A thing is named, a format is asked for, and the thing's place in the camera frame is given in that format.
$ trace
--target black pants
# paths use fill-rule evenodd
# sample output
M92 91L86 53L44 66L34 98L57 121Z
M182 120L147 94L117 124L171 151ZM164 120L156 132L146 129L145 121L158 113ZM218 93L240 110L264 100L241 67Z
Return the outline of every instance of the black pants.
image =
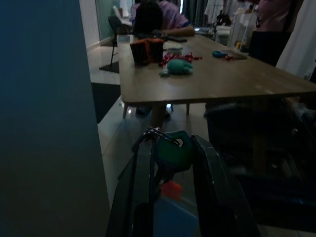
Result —
M249 56L276 66L291 33L254 31L250 41Z

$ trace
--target phone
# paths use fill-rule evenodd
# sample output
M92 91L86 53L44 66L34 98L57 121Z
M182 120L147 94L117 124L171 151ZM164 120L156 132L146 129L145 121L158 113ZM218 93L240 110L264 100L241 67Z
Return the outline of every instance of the phone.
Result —
M167 38L168 38L168 40L175 41L175 42L178 42L178 43L184 43L184 42L188 41L185 38L176 37L176 36L168 36Z

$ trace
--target dark hair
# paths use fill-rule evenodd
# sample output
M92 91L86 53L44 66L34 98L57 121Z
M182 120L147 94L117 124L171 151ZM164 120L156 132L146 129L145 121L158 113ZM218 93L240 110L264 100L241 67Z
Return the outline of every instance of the dark hair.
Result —
M156 1L143 2L136 10L134 32L150 34L161 30L163 13Z

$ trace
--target person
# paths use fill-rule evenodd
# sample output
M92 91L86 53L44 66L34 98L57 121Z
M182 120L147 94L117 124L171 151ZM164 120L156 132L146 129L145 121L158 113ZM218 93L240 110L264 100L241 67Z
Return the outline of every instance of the person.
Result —
M151 33L160 30L170 36L194 36L195 31L179 8L166 1L154 0L137 3L131 8L131 21L135 32Z
M259 3L249 56L276 66L293 32L303 0L238 0Z

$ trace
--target green plush toy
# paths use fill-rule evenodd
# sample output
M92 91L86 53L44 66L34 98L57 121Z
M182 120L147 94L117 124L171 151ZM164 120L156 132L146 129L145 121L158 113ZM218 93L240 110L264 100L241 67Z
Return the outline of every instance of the green plush toy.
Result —
M184 75L191 74L193 72L193 66L185 60L172 59L166 67L160 72L161 77L167 77L170 74Z

